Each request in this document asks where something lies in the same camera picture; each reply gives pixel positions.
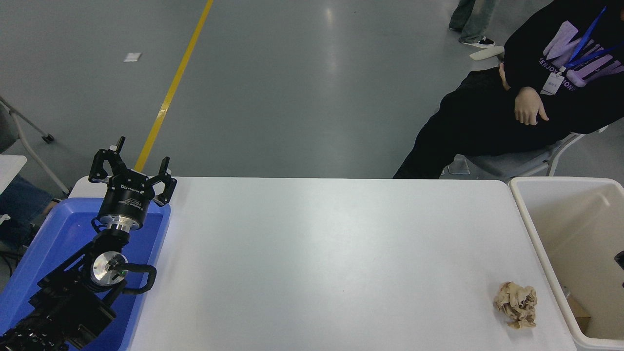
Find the person's hand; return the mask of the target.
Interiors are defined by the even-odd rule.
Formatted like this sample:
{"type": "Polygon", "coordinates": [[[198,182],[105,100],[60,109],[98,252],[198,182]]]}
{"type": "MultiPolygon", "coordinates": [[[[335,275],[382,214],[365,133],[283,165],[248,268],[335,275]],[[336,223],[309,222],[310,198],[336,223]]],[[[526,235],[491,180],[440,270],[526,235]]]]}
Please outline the person's hand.
{"type": "Polygon", "coordinates": [[[515,98],[515,118],[526,126],[536,126],[539,120],[549,121],[540,94],[532,87],[522,87],[515,98]]]}

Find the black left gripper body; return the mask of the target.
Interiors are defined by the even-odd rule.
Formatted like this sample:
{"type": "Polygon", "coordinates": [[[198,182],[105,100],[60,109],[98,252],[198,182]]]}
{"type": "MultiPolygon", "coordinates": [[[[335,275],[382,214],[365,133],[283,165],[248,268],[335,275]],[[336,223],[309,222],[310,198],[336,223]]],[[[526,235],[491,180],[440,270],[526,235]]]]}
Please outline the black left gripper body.
{"type": "Polygon", "coordinates": [[[132,225],[143,225],[149,203],[154,197],[149,178],[136,171],[113,175],[107,180],[107,191],[99,210],[99,221],[109,224],[124,217],[132,225]]]}

